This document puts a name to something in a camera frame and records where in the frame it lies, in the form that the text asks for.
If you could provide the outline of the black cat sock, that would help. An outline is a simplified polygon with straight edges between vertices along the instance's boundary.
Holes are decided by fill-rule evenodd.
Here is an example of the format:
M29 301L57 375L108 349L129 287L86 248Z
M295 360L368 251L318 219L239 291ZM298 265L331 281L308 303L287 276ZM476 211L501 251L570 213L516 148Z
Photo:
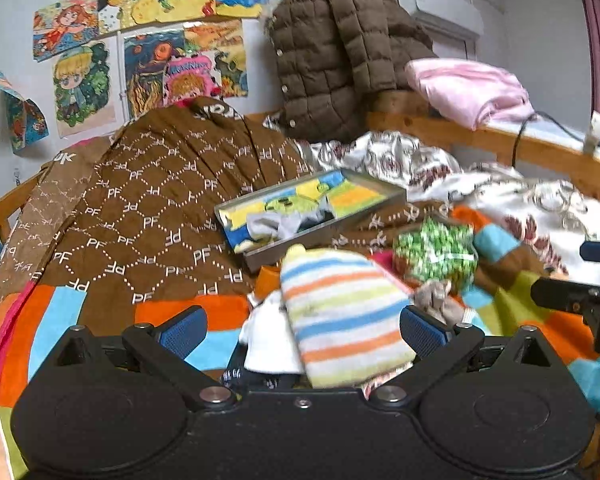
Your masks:
M248 348L244 344L236 344L230 356L227 368L220 378L220 383L236 393L247 391L292 389L300 382L297 374L263 374L245 368Z

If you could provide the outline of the striped pastel sock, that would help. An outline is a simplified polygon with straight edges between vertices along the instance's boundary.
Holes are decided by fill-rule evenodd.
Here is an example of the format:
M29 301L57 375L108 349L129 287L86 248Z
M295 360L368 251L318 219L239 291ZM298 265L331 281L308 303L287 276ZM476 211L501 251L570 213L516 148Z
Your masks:
M312 387L362 385L416 358L400 329L411 291L373 260L297 244L283 258L279 281Z

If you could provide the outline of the white cloth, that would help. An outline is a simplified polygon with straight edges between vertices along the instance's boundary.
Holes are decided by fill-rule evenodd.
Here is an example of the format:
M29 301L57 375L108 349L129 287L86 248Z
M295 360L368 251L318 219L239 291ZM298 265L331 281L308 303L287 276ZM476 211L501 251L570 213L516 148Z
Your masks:
M280 290L271 292L251 311L238 341L247 348L244 367L250 372L267 375L304 373Z

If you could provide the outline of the grey cloth mask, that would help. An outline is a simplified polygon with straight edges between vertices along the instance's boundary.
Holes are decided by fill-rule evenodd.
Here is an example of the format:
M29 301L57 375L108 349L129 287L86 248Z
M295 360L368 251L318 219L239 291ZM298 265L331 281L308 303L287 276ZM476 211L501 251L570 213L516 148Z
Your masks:
M262 211L248 214L246 227L249 237L255 242L278 242L334 219L334 214L329 210L293 211L288 214Z

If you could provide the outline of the grey brown sock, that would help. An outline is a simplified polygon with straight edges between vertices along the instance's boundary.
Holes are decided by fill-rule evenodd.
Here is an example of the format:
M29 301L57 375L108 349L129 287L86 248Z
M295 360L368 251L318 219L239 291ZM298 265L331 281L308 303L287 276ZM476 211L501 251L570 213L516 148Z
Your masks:
M429 280L415 290L415 307L447 326L463 322L465 308L452 297L449 280Z

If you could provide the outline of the white floral satin quilt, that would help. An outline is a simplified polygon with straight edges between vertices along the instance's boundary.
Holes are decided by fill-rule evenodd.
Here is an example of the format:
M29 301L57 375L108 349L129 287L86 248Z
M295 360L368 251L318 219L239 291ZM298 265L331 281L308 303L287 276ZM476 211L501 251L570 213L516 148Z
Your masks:
M314 170L349 169L405 188L402 206L381 208L328 240L328 246L369 256L387 250L396 233L426 212L474 217L481 258L506 263L519 252L517 269L600 285L600 261L580 256L582 243L600 242L600 202L565 180L523 177L496 162L468 169L448 152L409 134L369 131L349 143L310 143L270 130L257 149L267 184Z

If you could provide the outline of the colourful block bedsheet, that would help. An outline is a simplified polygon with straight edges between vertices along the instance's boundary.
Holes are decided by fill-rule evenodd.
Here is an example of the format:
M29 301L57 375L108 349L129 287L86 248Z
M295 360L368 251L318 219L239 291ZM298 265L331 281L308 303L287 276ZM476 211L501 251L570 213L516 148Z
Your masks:
M83 321L81 312L91 287L87 282L60 287L28 281L19 294L0 303L0 479L20 479L27 471L9 428L12 408L62 334ZM193 304L206 311L209 333L187 359L204 372L224 372L251 310L246 296L146 300L130 304L122 316L111 312L110 302L100 302L105 309L102 320L110 330L125 321L160 324ZM562 359L600 396L600 356L586 348L591 338L584 328L566 314L552 314L540 326ZM600 479L600 428L591 451L597 462L594 476Z

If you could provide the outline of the green white patterned bag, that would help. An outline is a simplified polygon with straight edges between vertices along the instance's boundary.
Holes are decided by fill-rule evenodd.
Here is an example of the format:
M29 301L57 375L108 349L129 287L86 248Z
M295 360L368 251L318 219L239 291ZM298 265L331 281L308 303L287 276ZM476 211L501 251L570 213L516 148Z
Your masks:
M458 294L472 284L477 270L474 230L466 223L426 218L393 240L392 264L407 281L448 281Z

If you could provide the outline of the brown patterned quilt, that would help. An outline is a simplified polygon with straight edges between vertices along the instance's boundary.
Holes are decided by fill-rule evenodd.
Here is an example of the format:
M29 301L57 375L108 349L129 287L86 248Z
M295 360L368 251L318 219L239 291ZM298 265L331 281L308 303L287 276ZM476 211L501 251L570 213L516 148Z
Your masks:
M269 186L257 149L273 130L201 99L158 108L112 139L61 151L31 192L0 260L0 303L28 281L91 284L81 323L110 332L141 301L242 295L214 207Z

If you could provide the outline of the grey tray with painting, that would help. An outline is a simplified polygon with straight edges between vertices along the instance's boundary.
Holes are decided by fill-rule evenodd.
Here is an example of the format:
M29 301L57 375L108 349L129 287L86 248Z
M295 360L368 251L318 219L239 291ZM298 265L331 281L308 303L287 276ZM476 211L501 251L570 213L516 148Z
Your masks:
M230 250L250 272L282 258L294 244L323 246L406 189L365 172L334 169L251 192L214 207Z

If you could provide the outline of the pink folded blanket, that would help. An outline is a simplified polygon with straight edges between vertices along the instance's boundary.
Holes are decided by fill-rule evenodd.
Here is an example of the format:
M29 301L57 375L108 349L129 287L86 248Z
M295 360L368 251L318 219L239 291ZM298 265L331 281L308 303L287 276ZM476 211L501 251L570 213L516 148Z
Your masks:
M522 122L534 113L518 78L501 67L460 58L408 62L410 87L444 118L477 130L490 120Z

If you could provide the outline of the pink magazine girl drawing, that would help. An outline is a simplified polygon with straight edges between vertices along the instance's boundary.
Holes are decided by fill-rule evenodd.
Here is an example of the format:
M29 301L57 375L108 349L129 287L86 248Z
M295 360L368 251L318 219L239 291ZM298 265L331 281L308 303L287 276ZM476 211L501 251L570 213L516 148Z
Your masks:
M162 90L164 106L197 96L220 96L222 79L215 67L213 52L200 51L193 56L172 58L163 72Z

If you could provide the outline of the curled colourful paper drawing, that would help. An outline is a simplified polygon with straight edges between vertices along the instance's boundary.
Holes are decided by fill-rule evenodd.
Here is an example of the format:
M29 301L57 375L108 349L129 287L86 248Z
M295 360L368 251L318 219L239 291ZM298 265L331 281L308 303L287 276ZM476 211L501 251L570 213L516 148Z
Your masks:
M23 96L2 72L0 72L0 91L4 96L12 152L19 154L28 146L48 136L47 122L35 102Z

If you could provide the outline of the blond child drawing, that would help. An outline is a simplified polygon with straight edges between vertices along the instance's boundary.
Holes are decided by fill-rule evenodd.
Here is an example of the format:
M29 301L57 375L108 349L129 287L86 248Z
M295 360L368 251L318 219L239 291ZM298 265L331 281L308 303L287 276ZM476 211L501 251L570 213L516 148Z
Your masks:
M109 40L63 53L53 67L58 136L109 131L117 123L113 81Z

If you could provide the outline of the white air conditioner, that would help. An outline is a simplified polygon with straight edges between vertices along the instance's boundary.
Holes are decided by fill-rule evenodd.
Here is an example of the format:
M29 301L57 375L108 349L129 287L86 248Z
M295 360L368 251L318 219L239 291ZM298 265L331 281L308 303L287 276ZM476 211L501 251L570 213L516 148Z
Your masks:
M480 12L466 0L398 1L422 26L466 39L476 39L484 33Z

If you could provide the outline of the starry night style drawing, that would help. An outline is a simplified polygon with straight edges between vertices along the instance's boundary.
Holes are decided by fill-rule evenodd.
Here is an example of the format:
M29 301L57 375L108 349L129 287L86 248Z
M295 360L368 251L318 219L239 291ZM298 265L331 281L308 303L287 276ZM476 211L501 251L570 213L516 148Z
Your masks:
M124 76L130 117L197 96L248 96L242 21L193 22L125 38Z

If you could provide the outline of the brown puffer jacket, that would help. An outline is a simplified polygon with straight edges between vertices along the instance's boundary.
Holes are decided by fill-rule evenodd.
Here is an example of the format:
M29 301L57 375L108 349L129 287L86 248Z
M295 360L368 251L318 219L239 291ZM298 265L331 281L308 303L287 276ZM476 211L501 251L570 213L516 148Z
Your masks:
M370 101L406 91L408 62L434 43L396 0L282 0L268 32L276 54L287 136L351 142Z

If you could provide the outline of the mermaid girl drawing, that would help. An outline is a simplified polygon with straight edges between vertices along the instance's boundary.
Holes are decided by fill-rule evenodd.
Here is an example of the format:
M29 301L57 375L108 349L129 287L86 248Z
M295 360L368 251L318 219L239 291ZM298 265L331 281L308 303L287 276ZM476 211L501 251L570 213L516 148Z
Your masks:
M98 36L97 0L59 0L33 14L32 55L42 62Z

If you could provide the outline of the white wall plug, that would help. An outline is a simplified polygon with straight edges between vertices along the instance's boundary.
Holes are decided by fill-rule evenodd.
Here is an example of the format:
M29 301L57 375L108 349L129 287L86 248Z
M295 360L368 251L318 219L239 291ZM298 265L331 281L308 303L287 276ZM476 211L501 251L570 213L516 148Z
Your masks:
M588 131L585 133L582 145L582 153L592 156L600 144L600 113L594 110L591 116Z

